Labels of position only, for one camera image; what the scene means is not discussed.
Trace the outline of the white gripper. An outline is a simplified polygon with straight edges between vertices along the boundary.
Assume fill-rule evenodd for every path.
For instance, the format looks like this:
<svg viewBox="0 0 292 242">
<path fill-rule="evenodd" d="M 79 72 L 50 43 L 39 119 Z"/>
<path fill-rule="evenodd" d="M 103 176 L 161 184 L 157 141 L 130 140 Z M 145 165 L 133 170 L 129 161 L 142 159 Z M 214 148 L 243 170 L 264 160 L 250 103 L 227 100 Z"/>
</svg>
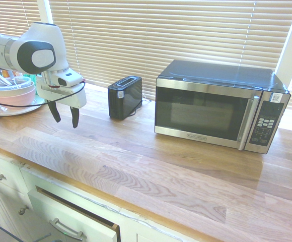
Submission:
<svg viewBox="0 0 292 242">
<path fill-rule="evenodd" d="M 61 86 L 60 84 L 59 87 L 57 87 L 56 84 L 53 84 L 52 87 L 50 87 L 44 82 L 41 75 L 36 77 L 37 93 L 41 98 L 47 100 L 47 105 L 54 120 L 57 123 L 61 121 L 56 102 L 70 106 L 73 128 L 77 128 L 79 124 L 79 108 L 82 108 L 87 103 L 84 84 L 85 83 L 81 79 L 71 87 Z"/>
</svg>

